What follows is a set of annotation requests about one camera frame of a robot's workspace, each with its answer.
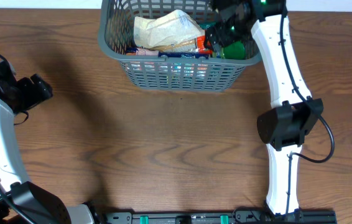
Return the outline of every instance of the green clip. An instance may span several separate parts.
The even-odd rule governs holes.
[[[228,224],[228,215],[220,216],[220,224]]]
[[[140,224],[149,224],[149,217],[140,217]]]

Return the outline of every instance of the wooden table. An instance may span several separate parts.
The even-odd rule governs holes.
[[[262,63],[224,93],[144,91],[96,36],[99,10],[0,9],[0,53],[17,77],[39,73],[54,97],[16,127],[32,180],[66,205],[141,211],[261,207],[269,161],[256,118],[270,108]],[[302,75],[336,139],[325,164],[300,161],[302,208],[352,223],[352,13],[290,13]],[[328,154],[318,123],[303,153]]]

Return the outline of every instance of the white plastic bag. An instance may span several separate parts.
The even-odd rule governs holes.
[[[185,12],[174,10],[158,19],[134,18],[134,42],[138,47],[179,44],[205,35],[205,31]]]

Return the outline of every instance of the gray plastic basket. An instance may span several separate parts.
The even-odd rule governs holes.
[[[132,45],[134,17],[156,19],[181,9],[197,23],[218,21],[208,1],[103,0],[98,42],[102,51],[116,59],[133,84],[151,90],[223,91],[248,65],[261,60],[250,35],[244,41],[246,60],[220,58],[162,58],[125,55]]]

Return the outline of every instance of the white background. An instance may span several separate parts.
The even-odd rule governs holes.
[[[0,0],[0,8],[99,9],[102,0]],[[288,0],[290,11],[352,12],[352,0]]]

